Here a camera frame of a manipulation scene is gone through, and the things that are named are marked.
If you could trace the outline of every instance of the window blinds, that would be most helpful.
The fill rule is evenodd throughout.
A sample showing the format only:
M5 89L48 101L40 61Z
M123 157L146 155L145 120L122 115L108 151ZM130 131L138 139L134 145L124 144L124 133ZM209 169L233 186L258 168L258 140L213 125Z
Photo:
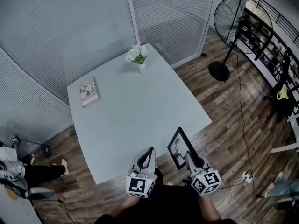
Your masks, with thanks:
M174 64L198 53L211 0L133 0L142 44Z
M0 97L0 127L27 140L46 141L72 123L69 106L28 77L2 49Z
M0 0L0 45L68 102L67 85L136 44L128 0Z

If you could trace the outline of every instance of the fan base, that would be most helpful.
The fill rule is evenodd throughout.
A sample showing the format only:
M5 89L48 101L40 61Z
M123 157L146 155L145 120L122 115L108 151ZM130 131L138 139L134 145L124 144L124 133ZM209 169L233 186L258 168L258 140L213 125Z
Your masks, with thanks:
M229 69L222 62L210 63L209 72L213 78L219 81L227 81L230 75Z

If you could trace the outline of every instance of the white flowers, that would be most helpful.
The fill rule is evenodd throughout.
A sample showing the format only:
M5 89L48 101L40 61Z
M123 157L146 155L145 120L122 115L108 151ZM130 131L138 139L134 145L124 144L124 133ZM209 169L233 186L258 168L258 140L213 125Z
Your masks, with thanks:
M147 55L147 51L145 45L143 46L135 45L132 46L130 51L127 53L126 61L127 62L133 61L137 64L143 64L146 55Z

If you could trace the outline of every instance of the flower vase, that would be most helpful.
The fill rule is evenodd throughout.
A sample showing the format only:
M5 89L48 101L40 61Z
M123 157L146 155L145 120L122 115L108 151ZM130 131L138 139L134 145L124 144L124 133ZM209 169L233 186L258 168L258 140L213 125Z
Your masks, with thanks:
M140 74L145 74L146 73L146 65L145 65L145 63L138 64L138 67L139 67Z

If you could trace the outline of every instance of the wooden floor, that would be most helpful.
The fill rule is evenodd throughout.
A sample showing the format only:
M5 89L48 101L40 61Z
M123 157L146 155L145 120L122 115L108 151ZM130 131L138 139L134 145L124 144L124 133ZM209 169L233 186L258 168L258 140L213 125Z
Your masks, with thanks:
M214 169L219 171L223 180L222 185L228 186L240 178L244 170L250 169L246 144L242 138L243 121L236 70L237 53L233 52L228 59L230 78L223 83L210 76L208 65L214 60L222 61L228 48L217 36L209 33L203 51L208 57L188 62L176 69L176 73L212 120L209 126L190 137L192 144L198 152L207 156ZM285 178L297 177L298 157L294 151L270 153L273 147L292 142L291 129L285 119L277 124L277 115L267 120L272 105L262 98L269 94L270 90L256 69L241 54L239 54L239 72L245 138L250 146L255 189L260 191L274 181L279 171L283 171ZM69 163L70 174L44 186L55 190L57 197L64 200L78 223L93 223L126 197L124 180L126 174L95 185L73 126L55 137L50 146L53 156L43 158L41 152L37 151L36 163L59 163L64 158ZM176 185L182 185L182 179L188 176L186 168L177 171L168 153L158 157L157 162L164 175L164 182L172 180ZM231 218L237 223L242 223L238 209L229 197L230 190L231 188L218 190L213 193L212 198L223 218ZM254 220L256 224L282 223L283 217L277 215L272 207L275 199L255 199L252 184L243 183L236 186L235 201L242 210L242 218L247 221ZM35 205L46 224L71 223L63 210L51 206L49 202L36 201Z

